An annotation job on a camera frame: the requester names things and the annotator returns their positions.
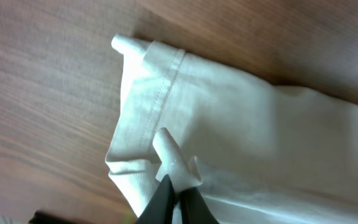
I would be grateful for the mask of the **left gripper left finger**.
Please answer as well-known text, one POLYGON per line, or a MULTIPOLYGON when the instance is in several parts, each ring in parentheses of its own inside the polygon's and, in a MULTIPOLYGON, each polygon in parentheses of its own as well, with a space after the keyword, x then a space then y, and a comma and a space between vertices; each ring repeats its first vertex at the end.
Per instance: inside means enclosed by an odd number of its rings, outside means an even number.
POLYGON ((169 175, 165 175, 135 224, 171 224, 175 192, 169 175))

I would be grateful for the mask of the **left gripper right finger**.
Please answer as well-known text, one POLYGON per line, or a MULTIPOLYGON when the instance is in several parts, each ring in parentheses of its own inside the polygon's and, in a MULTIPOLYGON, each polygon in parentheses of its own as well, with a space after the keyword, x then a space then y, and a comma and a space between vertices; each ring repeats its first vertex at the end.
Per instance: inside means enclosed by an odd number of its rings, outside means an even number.
POLYGON ((180 193, 183 224, 219 224, 196 187, 180 193))

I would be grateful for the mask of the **white t-shirt black print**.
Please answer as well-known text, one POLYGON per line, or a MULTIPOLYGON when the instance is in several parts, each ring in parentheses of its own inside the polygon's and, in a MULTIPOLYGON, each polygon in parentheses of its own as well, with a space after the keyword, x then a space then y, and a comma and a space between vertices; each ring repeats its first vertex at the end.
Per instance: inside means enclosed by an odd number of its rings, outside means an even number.
POLYGON ((358 105, 161 42, 124 57, 109 177, 136 215, 163 176, 221 223, 358 223, 358 105))

